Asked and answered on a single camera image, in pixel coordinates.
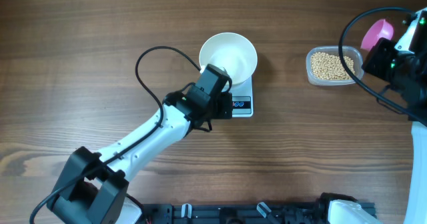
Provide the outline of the pink plastic measuring scoop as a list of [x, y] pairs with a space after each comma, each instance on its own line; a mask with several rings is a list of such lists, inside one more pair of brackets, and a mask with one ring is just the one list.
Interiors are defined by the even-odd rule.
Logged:
[[365, 51], [370, 51], [381, 38], [391, 40], [393, 35], [393, 26], [387, 22], [387, 20], [380, 19], [369, 28], [362, 40], [360, 48]]

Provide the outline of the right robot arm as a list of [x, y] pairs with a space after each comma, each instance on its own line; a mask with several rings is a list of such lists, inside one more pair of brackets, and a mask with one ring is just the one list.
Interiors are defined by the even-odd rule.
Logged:
[[[406, 32], [394, 42], [380, 37], [369, 47], [362, 65], [364, 71], [387, 83], [376, 92], [355, 76], [344, 59], [343, 42], [360, 19], [383, 11], [406, 13]], [[342, 31], [338, 41], [338, 56], [352, 81], [375, 97], [378, 104], [412, 122], [412, 175], [405, 223], [426, 222], [426, 10], [411, 11], [404, 7], [378, 7], [354, 17]]]

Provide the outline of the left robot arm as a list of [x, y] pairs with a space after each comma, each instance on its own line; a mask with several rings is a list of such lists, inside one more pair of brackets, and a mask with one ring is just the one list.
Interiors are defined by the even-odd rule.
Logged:
[[231, 86], [226, 68], [206, 65], [197, 82], [167, 94], [157, 112], [123, 139], [96, 152], [76, 149], [44, 204], [64, 223], [138, 223], [143, 210], [127, 194], [131, 180], [191, 131], [231, 118]]

